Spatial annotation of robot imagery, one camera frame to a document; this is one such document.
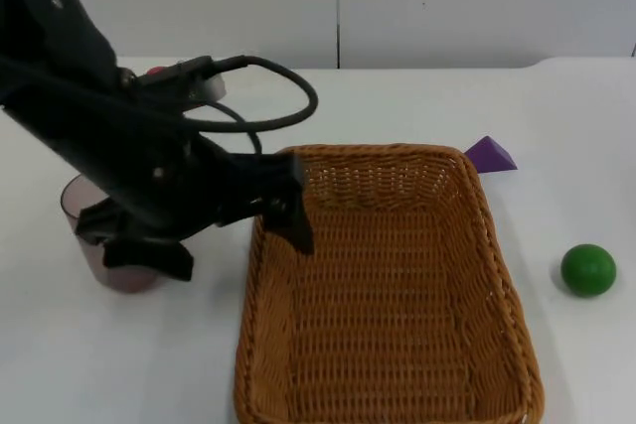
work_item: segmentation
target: purple block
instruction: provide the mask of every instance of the purple block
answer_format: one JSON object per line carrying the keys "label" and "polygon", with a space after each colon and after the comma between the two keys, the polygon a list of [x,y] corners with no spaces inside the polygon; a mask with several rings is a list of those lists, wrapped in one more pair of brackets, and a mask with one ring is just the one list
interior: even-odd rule
{"label": "purple block", "polygon": [[517,165],[508,154],[508,151],[497,144],[490,136],[484,136],[465,154],[472,161],[479,174],[517,169]]}

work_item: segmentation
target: wicker basket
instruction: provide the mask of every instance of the wicker basket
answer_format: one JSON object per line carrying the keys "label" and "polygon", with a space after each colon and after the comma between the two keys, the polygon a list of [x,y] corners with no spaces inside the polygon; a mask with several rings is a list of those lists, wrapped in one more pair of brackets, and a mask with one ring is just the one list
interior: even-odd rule
{"label": "wicker basket", "polygon": [[293,151],[316,253],[256,221],[240,422],[539,422],[537,362],[467,158],[415,145]]}

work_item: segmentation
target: black cable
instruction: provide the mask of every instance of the black cable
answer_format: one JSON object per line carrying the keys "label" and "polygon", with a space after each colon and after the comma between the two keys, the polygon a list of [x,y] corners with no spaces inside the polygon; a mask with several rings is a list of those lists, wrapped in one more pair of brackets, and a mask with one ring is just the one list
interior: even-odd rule
{"label": "black cable", "polygon": [[138,105],[132,106],[118,98],[79,86],[65,79],[54,77],[26,66],[25,64],[14,62],[4,56],[0,56],[0,70],[6,71],[8,75],[19,75],[22,78],[27,79],[31,84],[52,90],[53,92],[66,96],[73,101],[82,102],[85,107],[95,108],[100,114],[134,115],[138,118],[154,121],[155,123],[161,124],[165,127],[174,127],[191,133],[255,133],[273,131],[304,121],[316,111],[318,106],[318,94],[313,86],[311,86],[311,84],[309,84],[309,82],[299,74],[290,71],[279,64],[259,57],[235,57],[219,62],[219,65],[221,65],[222,68],[226,68],[226,71],[237,70],[248,65],[255,65],[266,70],[273,71],[289,79],[300,87],[309,98],[309,102],[305,108],[296,113],[264,121],[231,123],[227,121],[204,121],[191,118],[176,118],[152,109],[138,107]]}
{"label": "black cable", "polygon": [[[175,98],[164,98],[161,96],[152,96],[152,95],[148,95],[148,94],[142,94],[137,96],[140,99],[144,99],[146,101],[150,101],[152,103],[156,103],[156,104],[182,104],[182,105],[187,105],[190,104],[190,99],[186,100],[186,101],[179,101]],[[225,106],[224,104],[215,101],[213,104],[206,104],[206,102],[199,102],[197,103],[198,105],[204,105],[204,106],[209,106],[211,108],[214,108],[217,111],[220,111],[221,113],[229,116],[231,119],[233,119],[234,121],[236,121],[237,123],[241,123],[241,124],[245,124],[247,123],[247,121],[245,121],[245,119],[240,116],[237,112],[235,112],[233,109],[231,109],[228,106]],[[251,145],[254,148],[254,152],[256,154],[262,154],[262,144],[260,143],[260,138],[258,138],[258,135],[256,133],[254,133],[253,131],[247,131],[247,136],[249,137],[249,142],[251,143]]]}

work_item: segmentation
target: white tabletop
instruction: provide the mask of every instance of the white tabletop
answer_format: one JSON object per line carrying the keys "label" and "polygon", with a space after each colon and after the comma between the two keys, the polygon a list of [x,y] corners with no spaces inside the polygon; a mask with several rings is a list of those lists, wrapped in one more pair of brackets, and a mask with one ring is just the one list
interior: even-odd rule
{"label": "white tabletop", "polygon": [[[175,59],[123,59],[137,71]],[[303,71],[321,104],[262,135],[303,143],[434,143],[493,136],[520,170],[483,186],[546,388],[544,422],[633,420],[636,376],[636,63],[557,59],[521,70]],[[251,119],[291,111],[293,86],[249,69],[226,104]],[[218,117],[201,109],[197,117]],[[234,151],[242,136],[217,135]],[[99,286],[64,216],[72,168],[0,116],[0,421],[234,423],[234,353],[249,223],[187,241],[192,283],[138,296]],[[617,283],[592,300],[555,283],[571,246],[598,243]]]}

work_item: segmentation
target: basket rim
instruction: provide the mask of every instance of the basket rim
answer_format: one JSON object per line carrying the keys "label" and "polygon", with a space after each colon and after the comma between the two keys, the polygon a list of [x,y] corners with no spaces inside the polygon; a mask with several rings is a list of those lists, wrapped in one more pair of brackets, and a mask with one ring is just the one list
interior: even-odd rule
{"label": "basket rim", "polygon": [[[502,252],[497,241],[495,224],[488,208],[486,196],[477,170],[468,157],[456,148],[448,146],[425,145],[425,144],[359,144],[359,145],[329,145],[310,144],[302,146],[292,146],[285,148],[280,153],[312,153],[322,156],[361,156],[361,155],[394,155],[396,152],[440,155],[454,159],[465,179],[470,183],[470,201],[475,211],[479,211],[481,221],[475,227],[481,231],[481,239],[477,246],[486,245],[491,253],[478,253],[484,261],[484,265],[490,270],[489,278],[496,292],[497,312],[504,319],[504,333],[508,339],[508,349],[514,354],[514,363],[518,368],[515,378],[522,387],[521,403],[515,411],[506,415],[497,416],[490,420],[470,420],[458,421],[454,424],[517,424],[520,422],[535,423],[540,422],[544,413],[545,396],[541,382],[539,366],[535,356],[530,333],[528,331],[521,301],[512,283],[512,278],[505,266]],[[245,290],[258,290],[259,275],[262,269],[262,252],[266,244],[266,235],[262,227],[262,219],[259,217],[254,221],[252,230],[252,240],[249,254],[249,266]],[[250,371],[251,358],[253,356],[253,328],[258,310],[255,304],[250,301],[250,294],[245,293],[243,312],[241,319],[240,335],[237,346],[237,360],[235,368],[234,403],[238,417],[244,416],[254,423],[259,424],[291,424],[291,421],[280,420],[273,416],[263,415],[251,408],[250,402]],[[317,424],[317,423],[295,423],[295,424]],[[431,421],[430,424],[453,424],[448,421]]]}

